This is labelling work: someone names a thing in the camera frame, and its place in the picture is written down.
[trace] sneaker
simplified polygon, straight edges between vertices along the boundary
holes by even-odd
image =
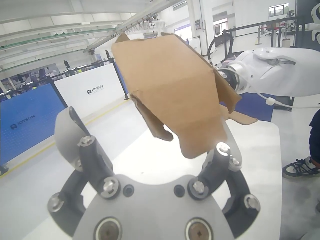
[[[298,160],[282,168],[284,178],[320,177],[320,169],[311,161],[310,157]]]

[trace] black metal railing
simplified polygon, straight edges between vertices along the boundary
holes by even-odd
[[[274,42],[274,39],[275,39],[274,31],[276,31],[274,24],[281,23],[281,22],[292,21],[292,20],[294,20],[295,24],[296,24],[296,31],[295,31],[293,47],[302,47],[303,46],[302,45],[303,37],[304,37],[304,33],[305,33],[305,20],[304,20],[303,16],[287,17],[287,18],[281,18],[281,19],[276,19],[276,20],[270,20],[270,21],[260,22],[260,23],[256,23],[256,24],[251,24],[251,25],[244,25],[244,26],[240,26],[240,27],[234,27],[234,28],[231,28],[231,29],[228,29],[228,30],[223,30],[222,36],[226,36],[226,34],[231,34],[231,32],[237,31],[237,30],[242,30],[242,29],[252,28],[252,27],[259,27],[259,26],[262,26],[262,25],[271,25],[271,30],[270,30],[271,31],[271,47],[273,47],[273,42]],[[301,33],[298,33],[300,25],[302,25],[302,30],[301,30]],[[282,30],[282,27],[280,26],[279,27],[279,38],[278,38],[278,44],[277,44],[278,47],[280,47],[281,30]],[[227,52],[227,39],[225,39],[225,41],[224,41],[224,48],[225,48],[225,58],[232,56],[232,47],[229,50],[229,52]]]

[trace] torn cardboard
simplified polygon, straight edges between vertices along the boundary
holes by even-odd
[[[226,141],[221,117],[228,115],[242,124],[255,121],[232,113],[241,97],[176,35],[129,40],[122,33],[112,52],[153,136],[171,141],[173,135],[164,129],[165,124],[178,136],[186,158],[195,158]]]

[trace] person's leg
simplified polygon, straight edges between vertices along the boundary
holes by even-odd
[[[312,127],[310,131],[309,145],[312,163],[320,168],[320,110],[318,110],[310,123]]]
[[[312,127],[309,138],[310,156],[305,159],[296,159],[282,168],[285,178],[320,177],[320,110],[310,123]]]

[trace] overhead rail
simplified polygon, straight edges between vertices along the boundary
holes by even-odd
[[[115,38],[117,35],[121,34],[122,32],[125,32],[136,25],[139,25],[143,21],[150,19],[154,14],[159,13],[159,12],[163,11],[164,9],[167,9],[168,7],[173,6],[174,4],[176,4],[180,1],[183,1],[183,0],[167,0],[167,1],[155,0],[155,1],[153,1],[151,3],[151,5],[148,6],[145,10],[143,10],[140,13],[135,14],[133,17],[129,18],[127,21],[124,21],[109,36],[107,36],[105,39],[102,39],[100,41],[96,41],[96,42],[92,43],[91,45],[89,45],[87,47],[87,49],[85,51],[89,51],[91,49],[95,49],[95,48],[103,45],[104,43]]]
[[[46,40],[52,40],[56,38],[65,38],[65,37],[71,37],[71,36],[77,36],[77,35],[85,35],[85,34],[90,34],[90,33],[98,33],[98,32],[106,32],[106,31],[114,31],[115,28],[104,28],[104,29],[97,29],[97,30],[89,30],[89,31],[77,31],[73,33],[65,33],[65,34],[56,34],[56,35],[50,35],[50,36],[45,36],[45,37],[39,37],[35,39],[29,39],[17,43],[12,43],[8,45],[2,45],[0,46],[0,51],[7,50],[9,48],[14,48],[16,46],[23,46],[25,44],[30,44],[30,43],[36,43],[39,41],[46,41]]]

